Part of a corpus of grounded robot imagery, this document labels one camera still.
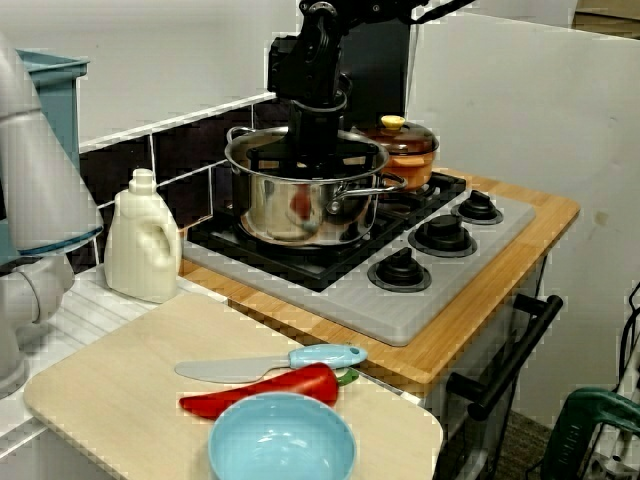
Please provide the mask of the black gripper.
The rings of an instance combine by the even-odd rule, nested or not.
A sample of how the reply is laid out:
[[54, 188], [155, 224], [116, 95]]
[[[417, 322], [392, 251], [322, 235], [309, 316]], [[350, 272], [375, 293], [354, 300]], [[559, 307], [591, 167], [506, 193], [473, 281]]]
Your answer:
[[287, 133], [249, 149], [249, 165], [263, 173], [366, 173], [375, 147], [340, 138], [340, 115], [304, 113], [292, 107]]

